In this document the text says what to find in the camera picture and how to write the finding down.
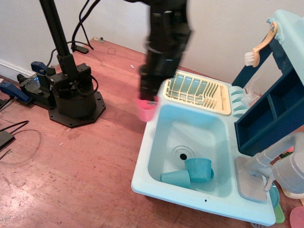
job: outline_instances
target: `scrub brush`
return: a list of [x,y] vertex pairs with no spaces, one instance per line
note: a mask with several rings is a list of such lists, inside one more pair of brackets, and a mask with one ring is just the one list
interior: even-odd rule
[[265,48],[275,37],[277,31],[277,24],[275,22],[272,22],[270,24],[270,29],[265,37],[265,39],[260,43],[258,46],[252,49],[252,52],[248,52],[245,54],[245,65],[246,66],[253,66],[257,67],[260,63],[260,50]]

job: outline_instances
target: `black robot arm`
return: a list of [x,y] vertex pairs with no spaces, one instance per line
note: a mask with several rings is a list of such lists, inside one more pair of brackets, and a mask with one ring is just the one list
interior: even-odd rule
[[191,30],[187,0],[125,0],[150,6],[150,35],[146,63],[140,68],[140,98],[154,100],[161,83],[174,77]]

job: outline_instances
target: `play kitchen sink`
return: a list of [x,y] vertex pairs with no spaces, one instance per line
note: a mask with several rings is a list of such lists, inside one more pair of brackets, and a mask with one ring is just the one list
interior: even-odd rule
[[[267,22],[277,26],[274,39],[259,51],[258,66],[245,66],[232,84],[183,71],[163,82],[142,139],[135,192],[255,224],[276,222],[269,193],[251,200],[255,185],[242,192],[235,165],[304,124],[304,18],[278,10]],[[243,88],[271,53],[282,76],[249,107]],[[161,174],[184,170],[193,158],[211,160],[210,181],[184,187],[161,182]]]
[[[177,72],[177,77],[178,74],[180,77],[193,75],[182,71]],[[217,80],[213,82],[228,94],[231,85]],[[234,128],[238,118],[233,113],[226,116],[208,111],[204,106],[199,108],[186,102],[175,102],[166,97],[169,84],[165,82],[161,86],[156,113],[146,125],[132,189],[205,212],[258,224],[273,224],[275,215],[270,197],[261,204],[246,200],[238,193],[234,167],[234,160],[240,156]],[[189,158],[210,159],[214,178],[206,183],[191,183],[190,189],[160,181],[164,172],[185,169],[184,161]]]

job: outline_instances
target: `tan brush handle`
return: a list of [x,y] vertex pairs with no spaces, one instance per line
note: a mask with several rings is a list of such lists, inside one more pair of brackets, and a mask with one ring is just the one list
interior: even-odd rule
[[252,49],[254,55],[254,61],[252,65],[253,67],[257,67],[257,65],[260,63],[260,54],[259,54],[260,50],[265,48],[273,40],[273,38],[276,35],[276,32],[277,32],[277,24],[275,22],[272,22],[270,24],[270,29],[265,39],[262,41],[262,43],[260,43],[258,46]]

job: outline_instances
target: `dish rack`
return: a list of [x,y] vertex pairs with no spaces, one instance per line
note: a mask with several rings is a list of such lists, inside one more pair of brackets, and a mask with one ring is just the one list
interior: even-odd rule
[[186,72],[177,71],[166,81],[163,95],[167,100],[206,109],[221,115],[230,115],[228,87]]

